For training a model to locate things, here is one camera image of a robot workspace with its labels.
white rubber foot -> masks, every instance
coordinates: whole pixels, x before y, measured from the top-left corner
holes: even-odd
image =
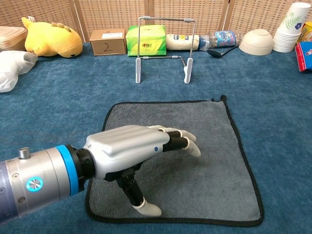
[[[192,66],[193,66],[193,58],[188,58],[187,59],[187,65],[183,69],[184,73],[185,73],[184,83],[186,83],[186,84],[190,83]]]
[[[133,206],[140,214],[146,216],[161,216],[161,209],[153,204],[148,203],[143,198],[143,203],[140,206]]]
[[[141,82],[141,59],[136,58],[136,83]]]

white bowl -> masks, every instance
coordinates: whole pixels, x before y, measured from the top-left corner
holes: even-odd
[[[254,29],[246,33],[243,37],[240,50],[251,55],[268,55],[273,47],[271,34],[264,29]]]

metal screw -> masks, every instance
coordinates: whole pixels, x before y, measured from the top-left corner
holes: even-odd
[[[19,159],[28,159],[28,158],[30,158],[29,149],[27,147],[21,148],[19,150]]]
[[[11,216],[10,212],[8,212],[8,211],[4,212],[3,215],[4,215],[4,217],[10,217]]]
[[[24,201],[26,201],[25,197],[22,196],[22,197],[19,198],[19,203],[23,203]]]
[[[13,179],[18,179],[19,177],[20,177],[20,175],[18,173],[15,173],[15,174],[12,175]]]

water bottle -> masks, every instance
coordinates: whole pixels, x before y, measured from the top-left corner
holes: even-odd
[[[243,35],[236,31],[217,31],[199,36],[198,49],[207,51],[209,48],[240,45]]]

handwritten number 2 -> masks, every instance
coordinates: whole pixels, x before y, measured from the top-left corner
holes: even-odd
[[[107,44],[107,43],[104,43],[104,45],[106,45],[106,49],[104,49],[104,52],[106,52],[106,51],[112,51],[112,50],[109,50],[109,49],[108,49],[108,44]]]

